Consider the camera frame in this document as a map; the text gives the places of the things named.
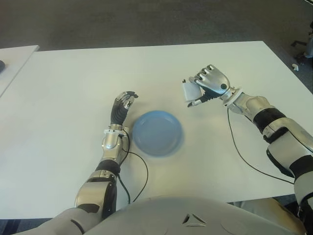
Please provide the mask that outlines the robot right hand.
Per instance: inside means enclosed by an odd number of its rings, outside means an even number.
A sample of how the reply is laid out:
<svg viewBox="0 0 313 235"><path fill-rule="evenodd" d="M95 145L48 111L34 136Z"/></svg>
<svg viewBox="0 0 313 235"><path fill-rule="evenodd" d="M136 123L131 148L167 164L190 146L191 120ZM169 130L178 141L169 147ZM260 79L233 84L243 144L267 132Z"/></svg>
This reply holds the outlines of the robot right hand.
<svg viewBox="0 0 313 235"><path fill-rule="evenodd" d="M187 105L188 108L219 98L230 89L228 78L214 65L202 68L195 76L190 77L189 81L197 85L204 93L191 100Z"/></svg>

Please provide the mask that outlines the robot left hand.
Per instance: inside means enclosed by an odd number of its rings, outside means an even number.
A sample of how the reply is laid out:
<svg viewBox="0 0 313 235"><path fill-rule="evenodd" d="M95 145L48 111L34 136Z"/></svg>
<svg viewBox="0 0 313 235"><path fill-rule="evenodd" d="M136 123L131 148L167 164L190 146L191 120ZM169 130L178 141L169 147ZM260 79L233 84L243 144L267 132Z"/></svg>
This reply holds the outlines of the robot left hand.
<svg viewBox="0 0 313 235"><path fill-rule="evenodd" d="M133 91L122 92L115 100L111 110L111 125L123 125L130 107L138 95Z"/></svg>

